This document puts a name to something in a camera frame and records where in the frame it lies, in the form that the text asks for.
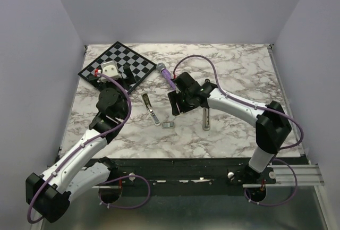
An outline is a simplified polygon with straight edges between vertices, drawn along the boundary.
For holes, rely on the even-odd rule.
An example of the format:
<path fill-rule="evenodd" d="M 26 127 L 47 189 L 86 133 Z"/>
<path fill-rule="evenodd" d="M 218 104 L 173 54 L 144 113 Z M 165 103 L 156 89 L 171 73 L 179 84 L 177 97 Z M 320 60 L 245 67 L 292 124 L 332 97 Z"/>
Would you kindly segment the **grey green stapler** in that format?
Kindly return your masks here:
<path fill-rule="evenodd" d="M 148 114 L 151 117 L 153 123 L 156 126 L 160 126 L 160 121 L 159 121 L 158 117 L 156 116 L 155 111 L 152 108 L 152 105 L 151 105 L 151 102 L 150 102 L 150 99 L 149 99 L 149 96 L 148 96 L 147 93 L 143 93 L 142 94 L 142 100 L 143 100 L 143 102 L 144 102 L 144 104 L 146 106 Z"/>

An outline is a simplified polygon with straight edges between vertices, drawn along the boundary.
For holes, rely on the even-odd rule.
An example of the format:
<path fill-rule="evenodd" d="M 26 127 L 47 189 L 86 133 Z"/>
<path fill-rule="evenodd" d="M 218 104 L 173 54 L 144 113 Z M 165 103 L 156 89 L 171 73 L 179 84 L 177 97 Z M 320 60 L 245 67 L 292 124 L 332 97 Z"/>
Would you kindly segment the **grey staple strips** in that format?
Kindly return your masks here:
<path fill-rule="evenodd" d="M 162 122 L 162 128 L 163 129 L 173 129 L 173 128 L 175 128 L 175 123 L 173 121 Z"/>

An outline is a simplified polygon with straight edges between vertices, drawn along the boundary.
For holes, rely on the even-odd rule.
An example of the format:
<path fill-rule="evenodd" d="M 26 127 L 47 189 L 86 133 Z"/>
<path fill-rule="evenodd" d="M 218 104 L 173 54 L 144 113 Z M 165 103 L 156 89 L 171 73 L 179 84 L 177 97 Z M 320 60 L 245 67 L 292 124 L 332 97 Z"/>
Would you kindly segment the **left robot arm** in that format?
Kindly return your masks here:
<path fill-rule="evenodd" d="M 25 181 L 26 201 L 29 205 L 27 220 L 35 210 L 42 218 L 53 223 L 67 211 L 70 203 L 86 190 L 100 182 L 107 185 L 117 181 L 116 169 L 96 163 L 83 171 L 85 164 L 105 148 L 120 132 L 132 112 L 129 95 L 117 82 L 120 77 L 115 64 L 102 64 L 95 71 L 99 81 L 110 81 L 113 86 L 104 88 L 98 97 L 98 113 L 82 138 L 50 168 L 38 175 L 32 173 Z"/>

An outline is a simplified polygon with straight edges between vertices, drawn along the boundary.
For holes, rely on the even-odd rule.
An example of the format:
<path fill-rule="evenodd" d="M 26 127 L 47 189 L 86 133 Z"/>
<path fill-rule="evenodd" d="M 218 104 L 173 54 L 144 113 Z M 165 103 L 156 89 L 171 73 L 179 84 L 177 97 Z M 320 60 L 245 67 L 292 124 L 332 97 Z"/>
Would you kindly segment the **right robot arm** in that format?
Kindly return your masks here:
<path fill-rule="evenodd" d="M 237 97 L 211 82 L 199 84 L 187 72 L 180 74 L 174 84 L 175 90 L 168 93 L 174 116 L 202 107 L 230 114 L 255 128 L 257 148 L 244 176 L 250 183 L 262 179 L 264 169 L 292 130 L 281 104 L 276 101 L 262 104 Z"/>

